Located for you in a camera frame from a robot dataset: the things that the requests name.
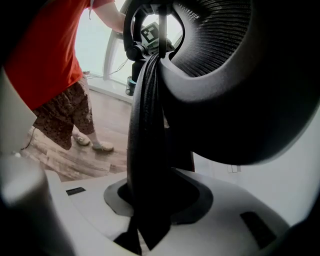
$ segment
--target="shirt sleeve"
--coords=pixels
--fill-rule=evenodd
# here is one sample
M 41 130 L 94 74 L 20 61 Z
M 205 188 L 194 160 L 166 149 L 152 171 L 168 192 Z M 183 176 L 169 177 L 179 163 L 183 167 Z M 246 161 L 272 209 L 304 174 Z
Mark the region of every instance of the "shirt sleeve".
M 108 3 L 113 3 L 115 0 L 93 0 L 92 9 L 98 8 Z

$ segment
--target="red t-shirt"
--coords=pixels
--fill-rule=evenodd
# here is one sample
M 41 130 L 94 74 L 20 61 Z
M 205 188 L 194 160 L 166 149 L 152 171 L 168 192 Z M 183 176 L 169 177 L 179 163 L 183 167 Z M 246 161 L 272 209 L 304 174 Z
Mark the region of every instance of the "red t-shirt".
M 94 0 L 93 8 L 110 2 L 114 0 Z M 90 0 L 54 0 L 45 6 L 5 63 L 10 82 L 31 110 L 83 76 L 75 42 L 81 14 L 90 4 Z

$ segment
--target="wire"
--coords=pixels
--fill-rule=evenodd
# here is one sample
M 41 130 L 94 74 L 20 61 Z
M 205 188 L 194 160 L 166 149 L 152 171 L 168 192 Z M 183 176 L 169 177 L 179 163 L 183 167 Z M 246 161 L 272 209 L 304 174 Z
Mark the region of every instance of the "wire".
M 127 63 L 128 61 L 128 58 L 116 69 L 116 71 L 113 71 L 111 72 L 110 74 L 108 74 L 108 76 L 114 74 L 114 73 L 117 73 L 119 72 Z M 86 76 L 86 79 L 89 80 L 89 79 L 94 79 L 94 78 L 103 78 L 103 76 L 101 75 L 95 75 L 95 74 L 90 74 L 88 73 L 88 75 Z
M 30 145 L 30 143 L 31 143 L 31 141 L 32 141 L 32 139 L 34 137 L 35 129 L 36 128 L 34 127 L 28 145 L 26 145 L 26 147 L 24 147 L 24 148 L 20 148 L 20 150 L 25 150 L 27 147 L 29 147 L 29 145 Z

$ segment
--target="patterned shorts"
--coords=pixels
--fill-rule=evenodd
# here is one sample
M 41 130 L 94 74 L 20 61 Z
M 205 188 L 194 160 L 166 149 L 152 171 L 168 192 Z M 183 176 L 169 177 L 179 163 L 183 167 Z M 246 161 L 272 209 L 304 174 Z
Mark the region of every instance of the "patterned shorts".
M 33 110 L 33 113 L 37 116 L 33 126 L 65 150 L 71 148 L 74 125 L 86 135 L 95 131 L 85 77 Z

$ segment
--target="floor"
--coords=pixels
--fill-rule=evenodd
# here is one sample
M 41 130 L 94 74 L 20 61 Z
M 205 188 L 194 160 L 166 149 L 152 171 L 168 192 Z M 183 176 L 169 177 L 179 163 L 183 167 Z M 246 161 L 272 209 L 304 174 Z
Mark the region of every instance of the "floor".
M 90 98 L 98 138 L 113 143 L 114 152 L 97 152 L 90 145 L 78 145 L 73 138 L 71 149 L 64 150 L 35 129 L 30 145 L 21 155 L 39 162 L 46 170 L 55 171 L 63 182 L 125 172 L 131 104 L 92 90 Z

